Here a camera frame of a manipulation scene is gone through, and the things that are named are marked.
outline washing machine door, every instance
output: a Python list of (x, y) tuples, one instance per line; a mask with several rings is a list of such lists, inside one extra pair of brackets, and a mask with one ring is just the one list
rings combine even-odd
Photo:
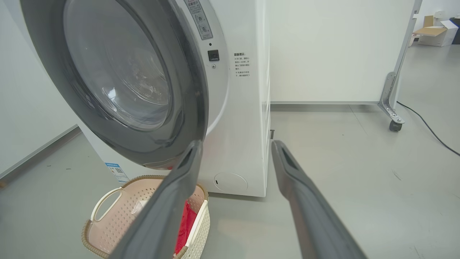
[(168, 0), (21, 0), (54, 84), (107, 145), (171, 168), (203, 140), (208, 91), (198, 45)]

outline cardboard box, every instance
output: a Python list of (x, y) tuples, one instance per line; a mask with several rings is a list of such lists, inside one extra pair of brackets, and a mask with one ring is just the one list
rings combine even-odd
[(419, 44), (437, 47), (451, 45), (458, 27), (449, 20), (442, 21), (443, 26), (433, 26), (433, 23), (433, 16), (425, 16), (423, 28), (414, 32), (421, 35)]

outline white plastic basket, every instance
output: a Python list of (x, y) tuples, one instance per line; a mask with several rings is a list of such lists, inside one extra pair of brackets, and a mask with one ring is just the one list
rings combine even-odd
[[(102, 258), (108, 258), (120, 239), (129, 228), (135, 215), (131, 214), (134, 205), (139, 200), (148, 200), (163, 181), (163, 176), (142, 176), (130, 180), (122, 187), (113, 189), (104, 195), (94, 207), (91, 219), (83, 228), (81, 240), (86, 248)], [(116, 201), (96, 219), (96, 214), (102, 203), (111, 195), (119, 193)], [(209, 233), (209, 210), (207, 207), (208, 193), (197, 185), (189, 197), (190, 208), (197, 213), (190, 235), (182, 250), (174, 257), (180, 259), (198, 259), (201, 257), (207, 235)]]

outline front-load washing machine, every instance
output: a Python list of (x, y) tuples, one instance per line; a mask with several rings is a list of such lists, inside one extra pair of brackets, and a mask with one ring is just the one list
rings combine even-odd
[(107, 173), (165, 175), (200, 139), (198, 181), (249, 196), (267, 187), (265, 4), (21, 0), (37, 53)]

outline red garment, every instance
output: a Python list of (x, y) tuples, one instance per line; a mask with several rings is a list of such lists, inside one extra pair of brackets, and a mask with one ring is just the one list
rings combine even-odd
[(185, 202), (182, 220), (180, 221), (179, 236), (177, 237), (176, 249), (174, 252), (178, 254), (185, 246), (187, 238), (189, 238), (190, 231), (192, 230), (193, 223), (196, 219), (196, 213), (190, 208), (190, 204)]

